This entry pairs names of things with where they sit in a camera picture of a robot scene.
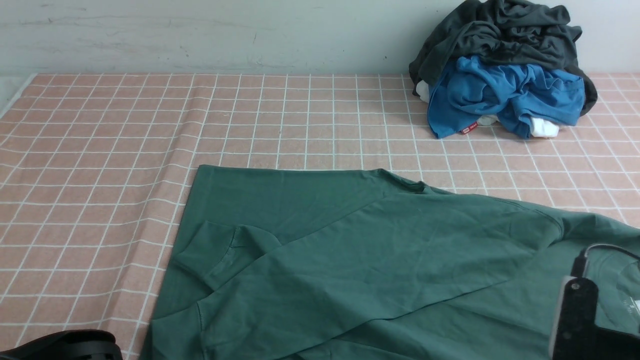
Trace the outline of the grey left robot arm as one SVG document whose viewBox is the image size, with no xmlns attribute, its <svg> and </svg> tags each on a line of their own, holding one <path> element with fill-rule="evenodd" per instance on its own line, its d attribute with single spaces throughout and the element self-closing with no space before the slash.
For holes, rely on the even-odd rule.
<svg viewBox="0 0 640 360">
<path fill-rule="evenodd" d="M 2 360 L 122 360 L 112 333 L 76 329 L 50 333 L 0 353 Z"/>
</svg>

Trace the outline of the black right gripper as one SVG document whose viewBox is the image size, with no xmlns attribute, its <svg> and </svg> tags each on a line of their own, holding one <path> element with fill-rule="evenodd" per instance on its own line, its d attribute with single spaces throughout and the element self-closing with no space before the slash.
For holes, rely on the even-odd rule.
<svg viewBox="0 0 640 360">
<path fill-rule="evenodd" d="M 639 360 L 638 334 L 620 332 L 594 325 L 594 348 L 590 360 Z"/>
</svg>

